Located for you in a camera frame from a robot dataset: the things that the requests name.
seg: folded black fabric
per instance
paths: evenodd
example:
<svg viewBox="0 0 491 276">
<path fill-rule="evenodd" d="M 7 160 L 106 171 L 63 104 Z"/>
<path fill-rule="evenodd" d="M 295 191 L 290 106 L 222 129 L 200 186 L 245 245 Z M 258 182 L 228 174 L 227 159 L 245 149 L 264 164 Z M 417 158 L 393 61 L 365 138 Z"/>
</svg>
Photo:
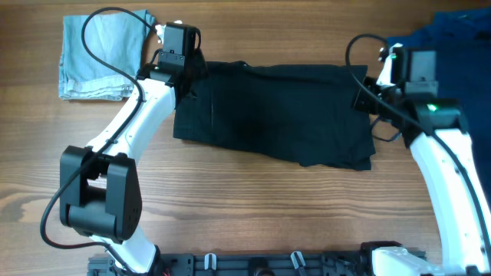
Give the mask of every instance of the folded black fabric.
<svg viewBox="0 0 491 276">
<path fill-rule="evenodd" d="M 297 162 L 371 169 L 368 114 L 351 108 L 359 87 L 344 67 L 208 62 L 176 108 L 174 138 Z M 366 66 L 354 67 L 363 79 Z"/>
</svg>

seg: dark blue fabric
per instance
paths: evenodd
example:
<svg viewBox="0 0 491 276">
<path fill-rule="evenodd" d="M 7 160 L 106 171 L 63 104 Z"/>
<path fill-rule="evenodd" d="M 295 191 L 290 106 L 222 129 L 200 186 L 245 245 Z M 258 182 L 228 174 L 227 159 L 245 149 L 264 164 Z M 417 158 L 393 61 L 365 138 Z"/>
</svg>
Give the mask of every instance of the dark blue fabric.
<svg viewBox="0 0 491 276">
<path fill-rule="evenodd" d="M 437 50 L 438 97 L 457 98 L 469 121 L 479 180 L 491 199 L 491 8 L 438 12 L 433 24 L 390 45 Z"/>
</svg>

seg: folded light blue cloth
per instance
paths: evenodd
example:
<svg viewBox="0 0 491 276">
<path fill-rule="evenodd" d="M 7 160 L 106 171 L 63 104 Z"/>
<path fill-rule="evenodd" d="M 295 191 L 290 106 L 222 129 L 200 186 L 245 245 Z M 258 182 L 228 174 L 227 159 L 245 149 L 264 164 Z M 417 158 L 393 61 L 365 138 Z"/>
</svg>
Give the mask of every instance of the folded light blue cloth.
<svg viewBox="0 0 491 276">
<path fill-rule="evenodd" d="M 147 11 L 134 13 L 152 25 L 155 18 Z M 63 100 L 121 100 L 129 97 L 133 84 L 85 51 L 82 25 L 88 15 L 63 17 L 63 50 L 60 58 L 59 96 Z M 85 30 L 89 49 L 100 59 L 130 76 L 140 68 L 143 42 L 150 30 L 131 15 L 96 15 Z"/>
</svg>

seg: wooden table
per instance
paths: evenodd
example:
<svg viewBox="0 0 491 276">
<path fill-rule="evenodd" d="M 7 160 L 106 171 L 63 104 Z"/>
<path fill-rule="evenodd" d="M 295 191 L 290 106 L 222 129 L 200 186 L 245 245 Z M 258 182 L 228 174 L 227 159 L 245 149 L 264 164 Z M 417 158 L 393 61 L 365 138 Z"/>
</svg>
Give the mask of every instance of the wooden table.
<svg viewBox="0 0 491 276">
<path fill-rule="evenodd" d="M 161 22 L 181 19 L 203 33 L 209 61 L 252 65 L 339 64 L 349 40 L 363 32 L 406 35 L 436 11 L 476 8 L 460 0 L 153 1 Z M 58 163 L 68 145 L 84 146 L 112 120 L 122 102 L 58 98 L 62 17 L 110 4 L 21 0 L 0 5 L 0 274 L 84 274 L 101 248 L 62 251 L 39 236 L 39 219 L 59 186 Z M 147 61 L 157 49 L 152 37 Z M 354 48 L 353 62 L 369 64 L 379 44 Z M 376 142 L 373 170 L 301 168 L 259 154 L 172 138 L 173 117 L 158 129 L 138 166 L 143 196 L 140 225 L 162 252 L 258 253 L 356 249 L 361 242 L 396 240 L 441 260 L 430 198 L 401 141 Z M 394 129 L 379 126 L 376 133 Z M 58 220 L 58 242 L 86 241 Z"/>
</svg>

